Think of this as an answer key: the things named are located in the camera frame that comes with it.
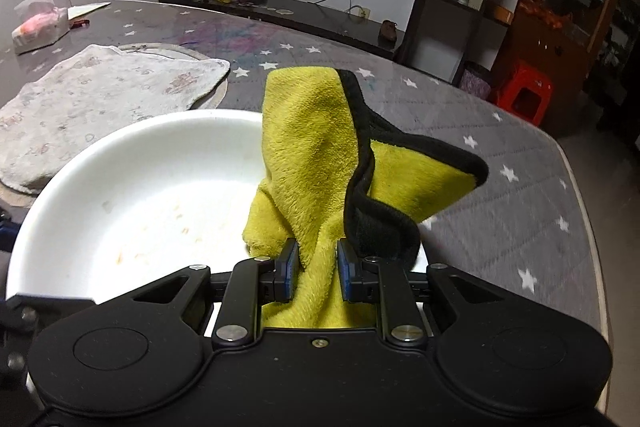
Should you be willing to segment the white round bowl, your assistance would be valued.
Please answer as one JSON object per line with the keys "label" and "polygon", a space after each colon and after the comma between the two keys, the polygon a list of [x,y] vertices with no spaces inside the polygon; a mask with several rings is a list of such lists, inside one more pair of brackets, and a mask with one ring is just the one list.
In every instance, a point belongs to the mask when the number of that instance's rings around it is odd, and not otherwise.
{"label": "white round bowl", "polygon": [[104,303],[188,265],[230,270],[253,257],[243,232],[265,176],[256,113],[196,110],[116,131],[37,197],[6,291]]}

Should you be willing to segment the white patterned towel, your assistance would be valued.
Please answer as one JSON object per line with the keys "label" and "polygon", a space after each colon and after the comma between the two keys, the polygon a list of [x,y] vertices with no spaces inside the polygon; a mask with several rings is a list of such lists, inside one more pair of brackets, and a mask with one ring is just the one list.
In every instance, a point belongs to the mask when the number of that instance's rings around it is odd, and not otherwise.
{"label": "white patterned towel", "polygon": [[90,44],[1,109],[1,182],[42,191],[75,156],[145,119],[184,112],[208,62],[178,62]]}

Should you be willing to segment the tissue pack pink white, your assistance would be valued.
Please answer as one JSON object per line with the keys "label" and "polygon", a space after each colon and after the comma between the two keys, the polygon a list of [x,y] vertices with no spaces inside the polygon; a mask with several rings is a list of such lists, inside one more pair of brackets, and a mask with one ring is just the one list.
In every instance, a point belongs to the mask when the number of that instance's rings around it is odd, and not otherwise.
{"label": "tissue pack pink white", "polygon": [[53,0],[24,0],[14,6],[20,24],[12,31],[13,49],[22,55],[56,43],[70,31],[68,9]]}

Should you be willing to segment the grey star patterned tablecloth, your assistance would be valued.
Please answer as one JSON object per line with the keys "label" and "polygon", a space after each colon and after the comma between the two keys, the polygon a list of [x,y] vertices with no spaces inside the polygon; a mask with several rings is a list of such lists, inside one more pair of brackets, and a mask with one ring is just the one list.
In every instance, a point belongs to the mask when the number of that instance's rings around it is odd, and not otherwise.
{"label": "grey star patterned tablecloth", "polygon": [[608,309],[596,240],[574,172],[551,136],[450,84],[351,46],[260,20],[116,0],[86,28],[16,55],[1,40],[1,96],[90,44],[163,44],[227,60],[224,107],[258,110],[267,65],[349,69],[367,103],[398,128],[470,148],[487,182],[425,223],[433,259],[573,315],[601,332]]}

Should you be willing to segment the red plastic stool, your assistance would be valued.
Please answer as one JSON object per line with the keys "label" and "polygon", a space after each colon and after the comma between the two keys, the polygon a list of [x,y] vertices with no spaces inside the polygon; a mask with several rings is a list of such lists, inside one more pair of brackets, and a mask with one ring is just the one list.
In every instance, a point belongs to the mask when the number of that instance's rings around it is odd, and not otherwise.
{"label": "red plastic stool", "polygon": [[501,83],[497,106],[539,127],[552,101],[554,86],[536,67],[516,61],[507,80]]}

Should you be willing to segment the white paper sheet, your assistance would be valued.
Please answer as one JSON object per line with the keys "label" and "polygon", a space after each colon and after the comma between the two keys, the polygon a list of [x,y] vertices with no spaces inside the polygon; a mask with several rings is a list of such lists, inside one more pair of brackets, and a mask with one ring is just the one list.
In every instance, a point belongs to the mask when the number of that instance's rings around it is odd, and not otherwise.
{"label": "white paper sheet", "polygon": [[67,9],[67,16],[69,20],[78,20],[78,18],[83,18],[92,12],[107,8],[110,5],[110,2],[96,2],[82,5],[73,5]]}

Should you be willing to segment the black low tv cabinet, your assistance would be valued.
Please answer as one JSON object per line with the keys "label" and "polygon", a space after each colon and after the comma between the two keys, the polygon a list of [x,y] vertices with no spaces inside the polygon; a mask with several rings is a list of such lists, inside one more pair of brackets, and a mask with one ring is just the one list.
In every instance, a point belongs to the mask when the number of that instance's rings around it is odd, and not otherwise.
{"label": "black low tv cabinet", "polygon": [[275,24],[306,32],[352,46],[361,51],[396,61],[404,33],[395,28],[396,38],[383,34],[390,26],[355,14],[355,9],[343,12],[320,4],[297,0],[158,0],[160,3],[216,11]]}

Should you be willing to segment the yellow microfiber cloth black trim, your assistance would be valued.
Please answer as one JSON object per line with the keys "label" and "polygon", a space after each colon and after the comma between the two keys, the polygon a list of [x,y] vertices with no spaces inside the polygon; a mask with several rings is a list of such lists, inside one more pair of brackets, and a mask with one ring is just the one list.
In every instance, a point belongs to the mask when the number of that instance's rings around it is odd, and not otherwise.
{"label": "yellow microfiber cloth black trim", "polygon": [[360,258],[379,257],[410,271],[421,244],[418,225],[488,178],[477,155],[402,131],[364,101],[353,72],[331,67],[277,69],[262,102],[266,168],[243,239],[253,257],[299,247],[289,303],[266,303],[275,329],[367,327],[374,311],[345,303],[336,247],[346,239]]}

